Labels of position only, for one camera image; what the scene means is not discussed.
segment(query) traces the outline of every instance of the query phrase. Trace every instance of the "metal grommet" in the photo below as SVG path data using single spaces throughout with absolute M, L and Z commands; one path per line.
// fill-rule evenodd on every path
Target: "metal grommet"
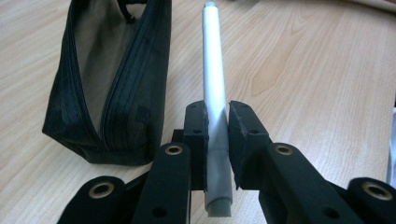
M 106 196 L 108 196 L 109 194 L 111 194 L 111 192 L 113 192 L 114 190 L 114 185 L 111 182 L 102 182 L 99 184 L 94 185 L 91 189 L 90 189 L 90 197 L 93 199 L 101 199 L 101 198 L 105 198 Z
M 288 147 L 277 147 L 276 152 L 285 156 L 289 156 L 293 153 L 293 151 Z
M 180 146 L 169 146 L 165 149 L 166 154 L 171 155 L 171 156 L 175 156 L 180 154 L 183 151 L 183 148 Z
M 364 182 L 361 187 L 364 191 L 372 197 L 375 197 L 382 201 L 390 201 L 392 200 L 392 194 L 387 190 L 382 188 L 380 185 L 377 185 L 373 182 Z

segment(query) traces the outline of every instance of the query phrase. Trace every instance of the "black bag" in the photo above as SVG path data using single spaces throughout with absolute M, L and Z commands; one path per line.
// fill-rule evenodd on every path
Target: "black bag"
M 138 10 L 132 17 L 127 4 Z M 143 165 L 163 132 L 171 0 L 73 0 L 43 133 L 88 162 Z

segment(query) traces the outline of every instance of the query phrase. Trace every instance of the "screw hole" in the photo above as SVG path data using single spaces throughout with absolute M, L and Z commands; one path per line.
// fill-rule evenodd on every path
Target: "screw hole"
M 257 133 L 259 133 L 259 131 L 258 130 L 255 130 L 255 129 L 253 129 L 253 130 L 250 130 L 250 131 L 248 131 L 249 133 L 252 133 L 252 134 L 257 134 Z
M 365 182 L 361 185 L 361 187 L 367 194 L 379 200 L 389 201 L 393 198 L 392 194 L 387 189 L 384 189 L 375 183 Z
M 277 147 L 276 151 L 282 155 L 285 155 L 285 156 L 289 156 L 293 152 L 293 151 L 291 151 L 290 148 L 287 148 L 287 147 Z
M 97 187 L 93 192 L 95 194 L 102 194 L 106 191 L 108 191 L 108 185 L 101 185 L 101 186 Z
M 114 190 L 114 185 L 110 182 L 102 182 L 94 185 L 90 191 L 89 195 L 93 199 L 105 198 Z
M 171 156 L 180 154 L 182 151 L 183 151 L 183 148 L 181 148 L 179 146 L 169 146 L 165 150 L 166 154 L 171 155 Z
M 330 208 L 330 207 L 323 207 L 322 212 L 324 213 L 324 215 L 326 215 L 326 217 L 329 217 L 332 219 L 338 219 L 340 217 L 338 212 L 335 209 Z
M 167 214 L 166 209 L 164 207 L 156 207 L 152 210 L 152 215 L 155 217 L 165 217 Z

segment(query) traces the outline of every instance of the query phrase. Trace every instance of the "wooden table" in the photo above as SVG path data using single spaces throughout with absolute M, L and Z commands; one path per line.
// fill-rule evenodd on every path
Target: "wooden table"
M 394 10 L 391 3 L 365 1 Z M 203 99 L 201 10 L 173 2 L 163 143 Z M 395 14 L 346 1 L 218 1 L 228 100 L 252 106 L 277 142 L 299 148 L 328 180 L 385 180 L 396 90 Z M 94 165 L 41 133 L 69 1 L 0 3 L 0 220 L 55 223 L 88 180 L 129 182 L 149 169 Z M 236 191 L 233 217 L 263 223 L 258 192 Z

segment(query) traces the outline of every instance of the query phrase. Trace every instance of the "white plastic rod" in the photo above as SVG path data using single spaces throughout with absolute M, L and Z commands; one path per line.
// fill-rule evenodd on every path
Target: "white plastic rod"
M 210 217 L 230 217 L 233 190 L 228 153 L 228 125 L 219 11 L 214 2 L 205 4 L 202 27 L 204 35 L 204 100 L 209 117 L 205 209 Z

